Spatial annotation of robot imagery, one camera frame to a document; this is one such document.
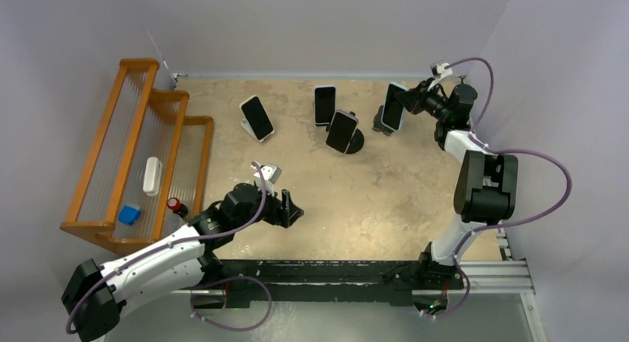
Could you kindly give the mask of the light blue case phone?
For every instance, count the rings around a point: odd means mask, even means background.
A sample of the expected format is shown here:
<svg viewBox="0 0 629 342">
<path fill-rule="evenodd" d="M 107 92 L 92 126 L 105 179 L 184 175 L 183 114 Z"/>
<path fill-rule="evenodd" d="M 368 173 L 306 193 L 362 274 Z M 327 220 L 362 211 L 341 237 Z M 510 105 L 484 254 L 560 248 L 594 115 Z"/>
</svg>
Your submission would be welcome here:
<svg viewBox="0 0 629 342">
<path fill-rule="evenodd" d="M 402 127 L 405 107 L 395 97 L 397 93 L 408 91 L 409 88 L 397 82 L 390 82 L 386 92 L 386 99 L 381 112 L 381 123 L 391 131 L 399 131 Z"/>
</svg>

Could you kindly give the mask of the black phone clear case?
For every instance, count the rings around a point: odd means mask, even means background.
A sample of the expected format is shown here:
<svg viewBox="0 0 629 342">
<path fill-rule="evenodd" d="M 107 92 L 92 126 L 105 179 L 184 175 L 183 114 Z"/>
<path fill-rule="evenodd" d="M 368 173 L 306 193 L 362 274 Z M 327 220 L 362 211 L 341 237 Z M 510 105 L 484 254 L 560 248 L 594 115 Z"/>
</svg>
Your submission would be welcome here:
<svg viewBox="0 0 629 342">
<path fill-rule="evenodd" d="M 326 144 L 342 154 L 349 153 L 358 123 L 358 118 L 354 114 L 336 110 L 327 128 Z"/>
</svg>

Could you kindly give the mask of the lavender case phone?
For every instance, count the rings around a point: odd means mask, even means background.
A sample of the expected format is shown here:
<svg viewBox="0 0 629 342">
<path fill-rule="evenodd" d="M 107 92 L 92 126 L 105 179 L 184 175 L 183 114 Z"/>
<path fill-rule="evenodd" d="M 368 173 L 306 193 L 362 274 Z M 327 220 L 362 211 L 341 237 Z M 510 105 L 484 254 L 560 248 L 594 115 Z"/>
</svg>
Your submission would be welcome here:
<svg viewBox="0 0 629 342">
<path fill-rule="evenodd" d="M 336 87 L 321 85 L 314 89 L 314 123 L 316 126 L 328 125 L 336 111 Z"/>
</svg>

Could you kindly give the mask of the white edged black phone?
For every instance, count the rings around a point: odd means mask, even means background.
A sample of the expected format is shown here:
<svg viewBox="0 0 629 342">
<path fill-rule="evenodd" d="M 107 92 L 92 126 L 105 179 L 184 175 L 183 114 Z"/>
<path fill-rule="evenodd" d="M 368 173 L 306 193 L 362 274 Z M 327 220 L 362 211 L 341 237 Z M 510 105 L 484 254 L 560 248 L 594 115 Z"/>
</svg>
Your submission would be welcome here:
<svg viewBox="0 0 629 342">
<path fill-rule="evenodd" d="M 247 100 L 240 104 L 240 110 L 244 118 L 248 120 L 258 139 L 262 139 L 271 131 L 274 131 L 274 126 L 258 96 L 250 96 L 247 98 Z"/>
</svg>

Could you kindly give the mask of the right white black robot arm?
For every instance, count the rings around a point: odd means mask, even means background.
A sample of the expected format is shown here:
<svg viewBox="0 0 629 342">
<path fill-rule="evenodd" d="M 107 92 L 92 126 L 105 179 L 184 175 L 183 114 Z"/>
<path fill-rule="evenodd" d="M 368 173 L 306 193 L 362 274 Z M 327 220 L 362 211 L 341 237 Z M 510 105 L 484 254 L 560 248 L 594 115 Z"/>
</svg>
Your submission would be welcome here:
<svg viewBox="0 0 629 342">
<path fill-rule="evenodd" d="M 416 88 L 399 91 L 393 97 L 407 112 L 426 112 L 435 118 L 435 141 L 461 164 L 453 194 L 452 221 L 421 253 L 416 269 L 418 282 L 435 289 L 448 280 L 462 278 L 458 260 L 482 229 L 492 228 L 513 215 L 518 160 L 513 155 L 491 154 L 475 143 L 470 111 L 478 94 L 473 87 L 458 84 L 445 94 L 440 85 L 424 80 Z"/>
</svg>

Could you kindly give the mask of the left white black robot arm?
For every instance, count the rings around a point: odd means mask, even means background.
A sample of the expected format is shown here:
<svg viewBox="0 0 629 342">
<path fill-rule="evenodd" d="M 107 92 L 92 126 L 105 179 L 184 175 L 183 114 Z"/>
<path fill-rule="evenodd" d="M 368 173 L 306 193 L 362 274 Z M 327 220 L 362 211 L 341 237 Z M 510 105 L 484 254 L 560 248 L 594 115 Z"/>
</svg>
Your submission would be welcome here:
<svg viewBox="0 0 629 342">
<path fill-rule="evenodd" d="M 189 286 L 213 289 L 221 269 L 211 262 L 213 250 L 231 242 L 234 235 L 264 221 L 289 228 L 304 215 L 290 192 L 279 194 L 240 183 L 174 233 L 139 251 L 107 263 L 89 259 L 75 269 L 61 301 L 68 313 L 65 331 L 81 341 L 94 341 L 111 331 L 122 318 L 129 300 L 140 295 L 150 280 L 183 269 Z"/>
</svg>

